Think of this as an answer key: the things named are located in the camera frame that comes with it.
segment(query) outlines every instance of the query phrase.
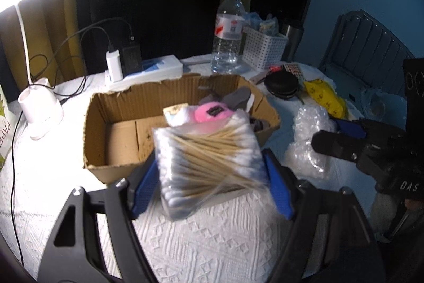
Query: yellow package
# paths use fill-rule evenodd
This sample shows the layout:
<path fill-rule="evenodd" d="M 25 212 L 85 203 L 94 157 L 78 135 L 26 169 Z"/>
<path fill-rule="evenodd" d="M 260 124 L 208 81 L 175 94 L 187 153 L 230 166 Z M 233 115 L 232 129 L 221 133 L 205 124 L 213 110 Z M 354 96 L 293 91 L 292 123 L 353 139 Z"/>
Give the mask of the yellow package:
<path fill-rule="evenodd" d="M 346 102 L 337 96 L 333 88 L 323 80 L 304 82 L 305 88 L 319 105 L 323 106 L 328 114 L 335 118 L 343 119 L 346 116 Z"/>

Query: pink plush toy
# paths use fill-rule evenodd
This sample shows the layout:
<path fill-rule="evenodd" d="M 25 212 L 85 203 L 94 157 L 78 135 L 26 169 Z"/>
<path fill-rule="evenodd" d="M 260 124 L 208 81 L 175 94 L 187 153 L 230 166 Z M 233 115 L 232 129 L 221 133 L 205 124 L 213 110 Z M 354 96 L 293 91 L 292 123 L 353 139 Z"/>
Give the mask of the pink plush toy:
<path fill-rule="evenodd" d="M 224 103 L 216 101 L 199 106 L 194 112 L 194 119 L 198 123 L 229 118 L 234 112 L 227 108 Z"/>

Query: desk lamp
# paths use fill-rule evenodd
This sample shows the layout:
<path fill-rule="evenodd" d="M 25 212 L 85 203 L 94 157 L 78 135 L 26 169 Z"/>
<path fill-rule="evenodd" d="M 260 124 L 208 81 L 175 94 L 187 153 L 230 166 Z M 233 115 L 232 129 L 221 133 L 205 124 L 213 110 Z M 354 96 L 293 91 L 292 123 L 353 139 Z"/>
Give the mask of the desk lamp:
<path fill-rule="evenodd" d="M 28 131 L 31 139 L 38 140 L 43 137 L 52 127 L 62 121 L 63 109 L 50 89 L 47 78 L 39 79 L 35 84 L 31 80 L 28 45 L 25 35 L 22 14 L 19 9 L 19 2 L 22 0 L 0 0 L 0 13 L 9 7 L 14 6 L 18 15 L 20 29 L 22 33 L 28 87 L 25 88 L 18 97 L 22 111 L 28 122 Z"/>

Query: perforated basket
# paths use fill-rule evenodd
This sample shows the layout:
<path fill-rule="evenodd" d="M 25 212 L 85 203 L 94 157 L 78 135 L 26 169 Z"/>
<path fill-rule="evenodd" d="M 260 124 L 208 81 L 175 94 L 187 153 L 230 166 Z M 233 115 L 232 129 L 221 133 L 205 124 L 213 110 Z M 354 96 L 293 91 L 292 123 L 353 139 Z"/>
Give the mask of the perforated basket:
<path fill-rule="evenodd" d="M 283 34 L 268 36 L 252 28 L 245 28 L 247 34 L 242 59 L 257 70 L 265 70 L 280 62 L 288 37 Z"/>

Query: table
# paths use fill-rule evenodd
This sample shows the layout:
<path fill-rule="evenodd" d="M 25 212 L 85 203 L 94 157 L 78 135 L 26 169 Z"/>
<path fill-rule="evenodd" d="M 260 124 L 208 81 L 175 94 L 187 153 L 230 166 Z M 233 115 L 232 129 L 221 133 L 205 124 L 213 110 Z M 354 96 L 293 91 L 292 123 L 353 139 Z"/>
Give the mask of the table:
<path fill-rule="evenodd" d="M 204 59 L 192 57 L 187 61 Z M 208 64 L 185 67 L 185 72 L 211 73 Z M 250 78 L 257 72 L 247 66 L 241 71 Z M 81 78 L 65 82 L 57 91 L 70 94 Z M 268 94 L 264 86 L 259 88 Z M 29 138 L 26 121 L 19 124 L 15 140 L 16 195 L 15 217 L 23 250 L 25 268 L 37 277 L 44 246 L 57 215 L 75 186 L 87 191 L 104 184 L 83 169 L 83 122 L 95 92 L 104 92 L 104 74 L 91 75 L 86 90 L 67 101 L 64 118 L 39 141 Z M 281 128 L 266 143 L 278 159 L 293 141 L 293 117 L 301 103 L 269 96 L 281 117 Z M 17 102 L 10 109 L 19 114 Z M 359 172 L 352 163 L 332 159 L 331 178 L 315 181 L 316 186 L 338 190 L 351 187 L 365 213 L 370 214 L 374 199 L 374 180 Z M 0 231 L 15 255 L 10 192 L 11 155 L 0 172 Z M 99 215 L 99 232 L 109 273 L 119 277 L 104 215 Z M 152 201 L 145 214 L 134 221 L 140 243 L 160 282 L 264 282 L 283 247 L 290 223 L 279 215 L 267 193 L 250 192 L 228 202 L 205 208 L 192 217 L 170 222 L 162 212 L 160 200 Z"/>

